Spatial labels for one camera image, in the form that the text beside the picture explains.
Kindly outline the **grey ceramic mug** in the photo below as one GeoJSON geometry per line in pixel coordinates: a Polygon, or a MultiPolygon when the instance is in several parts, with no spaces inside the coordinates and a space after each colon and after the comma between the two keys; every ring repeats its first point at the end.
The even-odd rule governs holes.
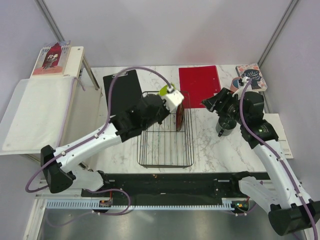
{"type": "Polygon", "coordinates": [[[220,116],[215,126],[218,137],[229,136],[233,129],[237,126],[237,122],[230,117],[220,116]]]}

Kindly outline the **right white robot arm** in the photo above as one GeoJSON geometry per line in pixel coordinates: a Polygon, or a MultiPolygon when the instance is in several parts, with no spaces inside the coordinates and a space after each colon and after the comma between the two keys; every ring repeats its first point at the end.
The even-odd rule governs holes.
{"type": "Polygon", "coordinates": [[[273,230],[280,236],[311,228],[314,239],[319,235],[320,202],[312,200],[291,169],[273,126],[264,119],[264,97],[252,91],[237,96],[227,88],[204,99],[202,104],[219,117],[240,125],[243,139],[259,157],[273,184],[270,191],[247,171],[236,173],[229,184],[235,197],[249,196],[268,215],[273,230]]]}

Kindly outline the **dark brown floral plate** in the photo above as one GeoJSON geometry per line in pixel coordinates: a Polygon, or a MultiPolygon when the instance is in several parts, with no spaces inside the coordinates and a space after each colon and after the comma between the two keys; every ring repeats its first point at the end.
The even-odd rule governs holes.
{"type": "Polygon", "coordinates": [[[176,117],[175,117],[175,120],[176,120],[175,129],[177,132],[181,131],[183,124],[184,124],[184,119],[185,119],[185,107],[184,107],[183,103],[181,103],[177,107],[176,117]]]}

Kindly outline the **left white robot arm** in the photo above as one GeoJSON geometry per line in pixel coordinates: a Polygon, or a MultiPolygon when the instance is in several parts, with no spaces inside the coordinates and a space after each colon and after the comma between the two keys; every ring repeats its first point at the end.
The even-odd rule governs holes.
{"type": "Polygon", "coordinates": [[[163,96],[148,94],[84,137],[56,149],[44,146],[40,150],[40,165],[50,193],[80,188],[93,191],[99,197],[106,196],[110,185],[104,180],[103,173],[84,170],[80,163],[102,150],[141,135],[155,123],[162,123],[182,100],[173,93],[163,96]]]}

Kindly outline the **pink plastic cup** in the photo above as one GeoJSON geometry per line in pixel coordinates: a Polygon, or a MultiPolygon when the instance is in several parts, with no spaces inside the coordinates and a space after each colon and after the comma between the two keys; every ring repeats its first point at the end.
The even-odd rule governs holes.
{"type": "Polygon", "coordinates": [[[231,84],[230,84],[230,90],[232,92],[236,92],[239,87],[241,87],[241,85],[239,84],[239,80],[241,80],[240,77],[235,77],[232,81],[231,81],[231,84]]]}

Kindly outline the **grey wire dish rack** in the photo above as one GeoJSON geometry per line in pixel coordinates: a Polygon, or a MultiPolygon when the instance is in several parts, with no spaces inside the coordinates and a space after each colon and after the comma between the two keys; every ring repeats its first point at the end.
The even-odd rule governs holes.
{"type": "Polygon", "coordinates": [[[137,137],[139,165],[145,168],[188,168],[194,164],[192,111],[185,108],[184,123],[179,132],[176,131],[176,111],[137,137]]]}

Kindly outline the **green plate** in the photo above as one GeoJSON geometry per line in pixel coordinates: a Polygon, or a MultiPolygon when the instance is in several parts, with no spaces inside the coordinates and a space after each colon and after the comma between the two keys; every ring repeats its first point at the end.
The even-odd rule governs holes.
{"type": "Polygon", "coordinates": [[[170,86],[165,85],[164,87],[162,87],[159,92],[158,95],[159,96],[165,96],[166,94],[170,94],[175,90],[175,86],[173,84],[171,84],[170,86]]]}

